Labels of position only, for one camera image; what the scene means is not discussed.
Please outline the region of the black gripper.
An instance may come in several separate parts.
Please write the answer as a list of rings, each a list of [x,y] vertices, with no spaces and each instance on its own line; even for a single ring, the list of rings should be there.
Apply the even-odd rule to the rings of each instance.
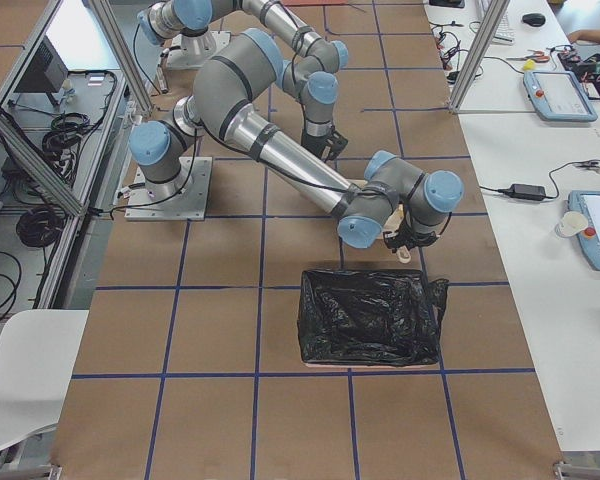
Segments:
[[[405,214],[405,233],[406,242],[405,244],[410,248],[414,247],[427,247],[436,242],[436,240],[442,235],[443,231],[437,233],[436,231],[430,233],[419,233],[415,230],[414,220],[410,211]]]
[[[346,148],[348,139],[333,124],[305,124],[301,146],[323,161],[335,160]]]

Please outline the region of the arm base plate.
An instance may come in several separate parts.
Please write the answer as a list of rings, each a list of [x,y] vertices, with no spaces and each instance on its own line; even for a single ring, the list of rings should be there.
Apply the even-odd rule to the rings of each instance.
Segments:
[[[166,57],[166,68],[169,70],[199,69],[206,60],[228,45],[230,37],[228,31],[186,30],[172,40]]]
[[[179,158],[179,176],[170,183],[147,182],[140,167],[128,199],[125,218],[128,221],[203,221],[205,219],[212,174],[211,157]]]

